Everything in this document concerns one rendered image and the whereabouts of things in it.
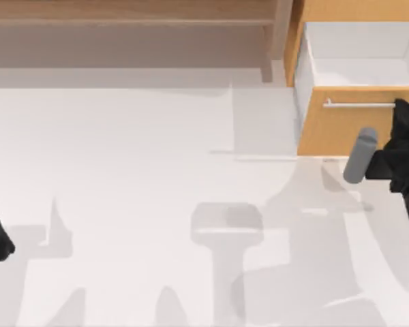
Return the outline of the white drawer box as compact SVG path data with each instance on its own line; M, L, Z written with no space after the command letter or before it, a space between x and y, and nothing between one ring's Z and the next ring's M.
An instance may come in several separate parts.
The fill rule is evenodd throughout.
M409 86L409 22L307 22L294 75L306 116L314 87Z

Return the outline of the wooden open shelf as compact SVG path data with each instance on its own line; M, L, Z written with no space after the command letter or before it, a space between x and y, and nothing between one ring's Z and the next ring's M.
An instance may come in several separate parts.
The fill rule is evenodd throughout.
M0 68L257 69L294 0L0 0Z

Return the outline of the pale grey rounded box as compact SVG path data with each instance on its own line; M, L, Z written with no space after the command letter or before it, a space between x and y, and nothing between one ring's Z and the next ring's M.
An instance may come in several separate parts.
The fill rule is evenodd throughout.
M357 184L364 179L377 147L377 131L372 127L363 127L359 131L344 168L343 178L346 182Z

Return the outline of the pale wooden drawer front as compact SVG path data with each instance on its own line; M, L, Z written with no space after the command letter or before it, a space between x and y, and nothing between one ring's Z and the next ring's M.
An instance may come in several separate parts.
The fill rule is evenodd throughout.
M347 156L363 127L377 131L379 147L389 141L393 108L324 108L328 98L338 103L394 103L398 98L409 102L409 86L314 87L298 155Z

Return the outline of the wooden cabinet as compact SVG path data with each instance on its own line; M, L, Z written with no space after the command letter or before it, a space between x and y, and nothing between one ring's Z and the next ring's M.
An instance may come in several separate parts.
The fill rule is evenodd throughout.
M294 0L284 48L286 86L294 86L307 22L409 22L409 0Z

